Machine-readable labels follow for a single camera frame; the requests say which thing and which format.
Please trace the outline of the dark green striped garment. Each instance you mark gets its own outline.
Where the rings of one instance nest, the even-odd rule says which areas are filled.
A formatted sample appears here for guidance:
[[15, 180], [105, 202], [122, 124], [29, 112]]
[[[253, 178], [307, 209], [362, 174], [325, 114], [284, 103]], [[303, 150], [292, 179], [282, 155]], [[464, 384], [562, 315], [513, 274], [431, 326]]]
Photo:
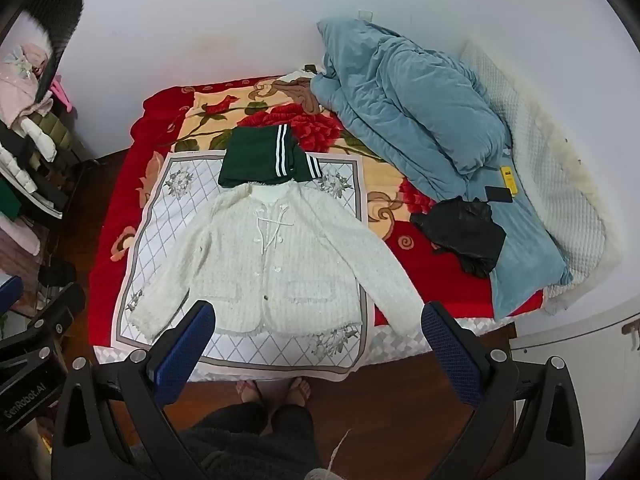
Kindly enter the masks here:
[[299, 145], [290, 125], [232, 130], [218, 176], [222, 188], [322, 178], [320, 162]]

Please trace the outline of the left foot in sandal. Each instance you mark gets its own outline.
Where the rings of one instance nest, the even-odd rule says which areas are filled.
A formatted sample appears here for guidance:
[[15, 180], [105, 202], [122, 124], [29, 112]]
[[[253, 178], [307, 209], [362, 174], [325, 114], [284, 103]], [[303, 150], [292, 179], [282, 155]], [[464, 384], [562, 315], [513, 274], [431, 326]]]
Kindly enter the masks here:
[[235, 390], [242, 403], [264, 403], [262, 393], [254, 380], [239, 380], [235, 384]]

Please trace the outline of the yellow black tag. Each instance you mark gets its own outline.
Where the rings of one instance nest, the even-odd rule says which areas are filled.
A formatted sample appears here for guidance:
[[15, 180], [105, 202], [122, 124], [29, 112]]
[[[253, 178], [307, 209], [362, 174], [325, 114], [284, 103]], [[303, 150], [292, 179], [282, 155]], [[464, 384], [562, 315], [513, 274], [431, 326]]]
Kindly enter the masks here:
[[500, 172], [504, 185], [510, 191], [512, 196], [518, 194], [518, 184], [516, 183], [514, 170], [510, 166], [501, 166]]

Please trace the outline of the blue quilted duvet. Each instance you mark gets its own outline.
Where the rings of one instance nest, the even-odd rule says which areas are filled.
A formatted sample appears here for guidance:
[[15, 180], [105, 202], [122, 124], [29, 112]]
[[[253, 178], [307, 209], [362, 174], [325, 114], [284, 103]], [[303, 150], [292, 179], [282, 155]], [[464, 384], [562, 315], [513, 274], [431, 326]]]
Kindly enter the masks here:
[[[317, 28], [326, 53], [311, 91], [371, 152], [436, 202], [486, 200], [488, 188], [506, 186], [512, 136], [468, 66], [356, 18], [325, 18]], [[504, 318], [572, 274], [524, 190], [490, 206], [506, 233], [490, 274], [494, 312]]]

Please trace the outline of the white cabinet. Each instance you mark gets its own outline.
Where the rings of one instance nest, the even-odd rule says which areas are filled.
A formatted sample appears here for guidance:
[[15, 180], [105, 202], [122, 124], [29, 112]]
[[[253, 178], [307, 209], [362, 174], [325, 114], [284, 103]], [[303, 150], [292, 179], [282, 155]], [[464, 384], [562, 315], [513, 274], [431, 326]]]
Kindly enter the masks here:
[[510, 346], [519, 361], [564, 360], [582, 414], [587, 460], [612, 460], [639, 420], [639, 300], [515, 338]]

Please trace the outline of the black fuzzy trousers legs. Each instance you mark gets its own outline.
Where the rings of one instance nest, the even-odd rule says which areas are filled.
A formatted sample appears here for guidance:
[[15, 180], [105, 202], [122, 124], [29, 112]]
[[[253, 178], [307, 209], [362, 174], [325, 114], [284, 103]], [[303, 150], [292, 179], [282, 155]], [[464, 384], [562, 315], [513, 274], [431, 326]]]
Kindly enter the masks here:
[[303, 479], [322, 466], [310, 411], [296, 404], [232, 404], [179, 437], [209, 479]]

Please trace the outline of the white textured mattress pad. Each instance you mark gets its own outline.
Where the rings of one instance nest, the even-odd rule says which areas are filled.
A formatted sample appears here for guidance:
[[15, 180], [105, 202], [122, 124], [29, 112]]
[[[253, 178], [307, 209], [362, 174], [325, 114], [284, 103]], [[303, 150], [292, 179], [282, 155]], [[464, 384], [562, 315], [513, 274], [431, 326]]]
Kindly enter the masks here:
[[508, 125], [515, 170], [572, 274], [570, 284], [544, 290], [542, 307], [555, 315], [620, 265], [620, 230], [582, 158], [536, 96], [473, 41], [466, 43], [461, 61], [477, 74], [490, 106]]

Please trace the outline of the black plastic bag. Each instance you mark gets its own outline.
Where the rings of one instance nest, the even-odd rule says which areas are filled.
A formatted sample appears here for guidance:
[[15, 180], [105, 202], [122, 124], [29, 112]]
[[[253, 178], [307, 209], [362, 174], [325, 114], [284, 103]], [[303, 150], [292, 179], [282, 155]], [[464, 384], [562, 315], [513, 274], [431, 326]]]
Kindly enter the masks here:
[[506, 231], [492, 218], [488, 203], [477, 198], [472, 202], [443, 200], [426, 214], [410, 216], [436, 252], [454, 254], [462, 270], [476, 278], [488, 278], [500, 257]]

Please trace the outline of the red floral blanket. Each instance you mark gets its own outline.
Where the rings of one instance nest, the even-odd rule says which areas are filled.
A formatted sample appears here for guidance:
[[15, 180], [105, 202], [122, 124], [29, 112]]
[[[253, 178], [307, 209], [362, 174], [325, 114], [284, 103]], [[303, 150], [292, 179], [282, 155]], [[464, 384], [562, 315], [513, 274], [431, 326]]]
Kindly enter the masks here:
[[441, 302], [455, 318], [494, 316], [490, 283], [464, 273], [453, 255], [435, 252], [409, 222], [432, 201], [393, 166], [376, 158], [322, 110], [300, 75], [172, 87], [143, 103], [131, 127], [132, 145], [117, 177], [103, 222], [96, 263], [89, 275], [88, 341], [107, 346], [126, 258], [172, 152], [221, 150], [237, 126], [287, 124], [306, 151], [357, 155], [363, 162], [369, 226], [392, 248], [425, 300]]

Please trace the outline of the white fuzzy knit cardigan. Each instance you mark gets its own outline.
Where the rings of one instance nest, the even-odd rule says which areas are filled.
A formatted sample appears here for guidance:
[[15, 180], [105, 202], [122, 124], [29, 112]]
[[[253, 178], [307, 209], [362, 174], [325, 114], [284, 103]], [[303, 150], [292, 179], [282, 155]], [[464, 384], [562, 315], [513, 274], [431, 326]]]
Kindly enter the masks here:
[[331, 333], [361, 322], [365, 292], [398, 334], [423, 301], [390, 248], [329, 193], [242, 184], [205, 204], [145, 285], [131, 324], [153, 339], [179, 308], [209, 302], [223, 333]]

